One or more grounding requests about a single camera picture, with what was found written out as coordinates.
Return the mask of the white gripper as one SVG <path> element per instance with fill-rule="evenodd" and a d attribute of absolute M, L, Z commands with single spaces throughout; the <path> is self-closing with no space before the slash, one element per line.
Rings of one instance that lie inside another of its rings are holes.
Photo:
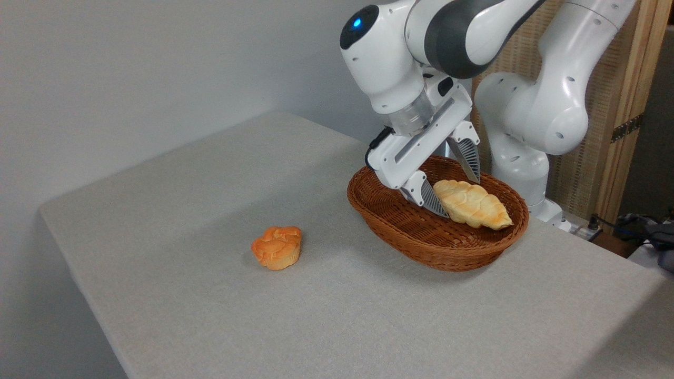
<path fill-rule="evenodd" d="M 472 100 L 462 84 L 447 75 L 425 75 L 420 100 L 405 111 L 412 115 L 413 131 L 390 126 L 374 139 L 366 163 L 386 187 L 400 190 L 407 201 L 443 218 L 450 218 L 420 166 L 443 143 L 467 178 L 481 182 L 481 162 L 476 129 L 465 118 Z"/>

